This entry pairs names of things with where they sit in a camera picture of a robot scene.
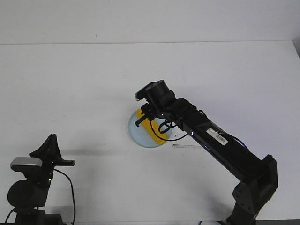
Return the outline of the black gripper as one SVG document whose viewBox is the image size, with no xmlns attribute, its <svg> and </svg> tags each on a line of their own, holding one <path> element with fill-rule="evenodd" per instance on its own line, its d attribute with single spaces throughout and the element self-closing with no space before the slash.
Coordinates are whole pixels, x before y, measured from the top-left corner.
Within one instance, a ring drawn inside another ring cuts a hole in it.
<svg viewBox="0 0 300 225">
<path fill-rule="evenodd" d="M 176 101 L 175 94 L 169 90 L 164 80 L 151 82 L 146 91 L 146 101 L 141 109 L 143 114 L 136 114 L 138 120 L 135 122 L 137 127 L 148 119 L 149 121 L 155 118 L 167 119 L 168 121 L 175 121 L 175 114 L 168 107 Z"/>
<path fill-rule="evenodd" d="M 52 140 L 53 158 L 46 159 L 48 149 Z M 50 185 L 53 179 L 53 173 L 56 166 L 74 166 L 74 160 L 64 160 L 61 156 L 56 134 L 50 134 L 44 143 L 35 151 L 29 154 L 32 158 L 39 158 L 42 161 L 41 172 L 39 176 L 40 185 Z"/>
</svg>

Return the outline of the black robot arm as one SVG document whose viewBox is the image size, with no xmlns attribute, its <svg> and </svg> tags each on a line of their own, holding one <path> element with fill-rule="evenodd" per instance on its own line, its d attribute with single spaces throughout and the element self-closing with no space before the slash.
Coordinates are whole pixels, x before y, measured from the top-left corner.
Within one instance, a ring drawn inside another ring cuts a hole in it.
<svg viewBox="0 0 300 225">
<path fill-rule="evenodd" d="M 276 160 L 267 155 L 259 159 L 238 138 L 213 123 L 202 110 L 184 98 L 176 98 L 164 80 L 151 82 L 135 93 L 145 99 L 139 126 L 145 119 L 164 119 L 191 136 L 240 182 L 233 190 L 235 205 L 227 225 L 255 225 L 262 207 L 278 188 Z"/>
<path fill-rule="evenodd" d="M 50 134 L 45 142 L 28 157 L 16 157 L 10 168 L 21 172 L 25 179 L 15 182 L 9 189 L 7 200 L 14 208 L 7 215 L 5 225 L 12 212 L 16 213 L 14 225 L 64 225 L 60 214 L 47 214 L 41 208 L 45 206 L 49 188 L 56 171 L 70 182 L 73 201 L 73 220 L 75 223 L 75 196 L 71 179 L 57 166 L 74 166 L 74 160 L 62 158 L 56 134 Z"/>
</svg>

